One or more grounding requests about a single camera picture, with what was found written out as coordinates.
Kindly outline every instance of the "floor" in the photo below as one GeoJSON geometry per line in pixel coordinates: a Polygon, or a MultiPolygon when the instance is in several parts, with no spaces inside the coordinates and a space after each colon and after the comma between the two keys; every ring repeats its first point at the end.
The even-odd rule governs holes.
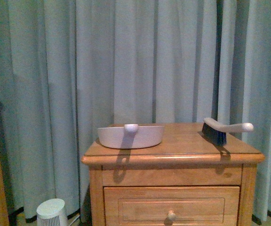
{"type": "MultiPolygon", "coordinates": [[[[73,217],[72,219],[69,220],[69,224],[75,219],[75,217],[73,217]]],[[[17,216],[17,226],[37,226],[37,222],[33,222],[30,224],[27,224],[24,220],[24,214],[20,213],[17,216]]],[[[77,221],[75,221],[72,226],[87,226],[85,224],[80,223],[79,219],[77,221]]],[[[267,217],[267,221],[262,223],[262,226],[271,226],[271,217],[267,217]]]]}

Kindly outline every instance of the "nightstand leg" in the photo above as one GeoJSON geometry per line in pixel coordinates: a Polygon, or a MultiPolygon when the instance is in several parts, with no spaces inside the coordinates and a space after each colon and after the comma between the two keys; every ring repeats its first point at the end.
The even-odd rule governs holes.
{"type": "Polygon", "coordinates": [[[89,177],[93,226],[105,226],[102,166],[90,167],[89,177]]]}
{"type": "Polygon", "coordinates": [[[252,225],[256,173],[256,164],[243,164],[238,226],[252,225]]]}

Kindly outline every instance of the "dustpan handle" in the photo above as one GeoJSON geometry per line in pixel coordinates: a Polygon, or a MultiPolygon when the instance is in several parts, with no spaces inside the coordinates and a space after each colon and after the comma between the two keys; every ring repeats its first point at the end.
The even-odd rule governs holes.
{"type": "Polygon", "coordinates": [[[127,133],[136,133],[139,130],[139,125],[138,124],[125,124],[124,130],[127,133]]]}
{"type": "Polygon", "coordinates": [[[254,131],[254,126],[252,123],[223,125],[212,118],[205,118],[203,121],[213,129],[224,133],[243,133],[254,131]]]}

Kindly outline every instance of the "wooden nightstand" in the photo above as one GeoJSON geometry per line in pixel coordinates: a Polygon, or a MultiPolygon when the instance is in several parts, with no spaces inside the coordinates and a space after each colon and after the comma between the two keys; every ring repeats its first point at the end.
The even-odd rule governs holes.
{"type": "Polygon", "coordinates": [[[119,150],[96,140],[82,157],[93,226],[251,225],[264,155],[229,134],[227,145],[214,146],[201,123],[164,125],[157,146],[119,150]]]}

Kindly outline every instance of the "hand brush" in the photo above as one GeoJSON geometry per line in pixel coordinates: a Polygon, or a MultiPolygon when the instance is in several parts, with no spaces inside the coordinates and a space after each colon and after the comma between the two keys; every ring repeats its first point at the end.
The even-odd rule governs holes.
{"type": "Polygon", "coordinates": [[[223,146],[226,144],[226,133],[252,132],[252,123],[240,123],[233,125],[223,125],[211,118],[205,118],[202,133],[208,137],[214,145],[223,146]]]}

